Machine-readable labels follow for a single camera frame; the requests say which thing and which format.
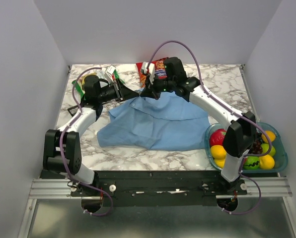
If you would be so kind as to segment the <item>light blue shirt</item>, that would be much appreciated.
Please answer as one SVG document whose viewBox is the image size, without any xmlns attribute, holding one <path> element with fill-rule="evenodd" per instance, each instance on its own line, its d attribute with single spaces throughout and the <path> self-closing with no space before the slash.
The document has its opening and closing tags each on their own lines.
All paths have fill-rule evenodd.
<svg viewBox="0 0 296 238">
<path fill-rule="evenodd" d="M 109 111 L 110 122 L 97 133 L 101 147 L 140 146 L 148 150 L 204 149 L 208 113 L 174 93 L 158 100 L 137 97 Z"/>
</svg>

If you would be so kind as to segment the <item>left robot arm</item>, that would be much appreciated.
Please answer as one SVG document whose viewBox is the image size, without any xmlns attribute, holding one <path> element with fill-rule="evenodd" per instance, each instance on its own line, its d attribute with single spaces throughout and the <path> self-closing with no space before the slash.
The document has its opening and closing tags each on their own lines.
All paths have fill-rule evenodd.
<svg viewBox="0 0 296 238">
<path fill-rule="evenodd" d="M 82 182 L 82 190 L 89 196 L 99 191 L 95 172 L 82 163 L 80 137 L 95 123 L 103 104 L 112 100 L 126 101 L 140 93 L 125 86 L 119 78 L 108 82 L 96 75 L 84 79 L 84 96 L 77 113 L 59 129 L 49 129 L 45 134 L 43 169 L 66 173 L 71 179 Z"/>
</svg>

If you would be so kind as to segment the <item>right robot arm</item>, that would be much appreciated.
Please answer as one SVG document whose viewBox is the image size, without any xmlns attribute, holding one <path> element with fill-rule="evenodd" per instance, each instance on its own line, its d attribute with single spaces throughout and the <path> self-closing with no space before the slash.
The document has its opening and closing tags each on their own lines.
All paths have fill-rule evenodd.
<svg viewBox="0 0 296 238">
<path fill-rule="evenodd" d="M 218 190 L 229 194 L 235 189 L 240 177 L 243 157 L 256 139 L 256 118 L 252 112 L 242 113 L 213 94 L 196 77 L 188 77 L 182 61 L 177 57 L 164 61 L 167 74 L 159 79 L 153 63 L 144 62 L 140 72 L 146 77 L 141 97 L 159 99 L 163 92 L 174 92 L 178 97 L 205 110 L 226 131 L 223 147 L 226 151 L 225 163 L 218 181 Z"/>
</svg>

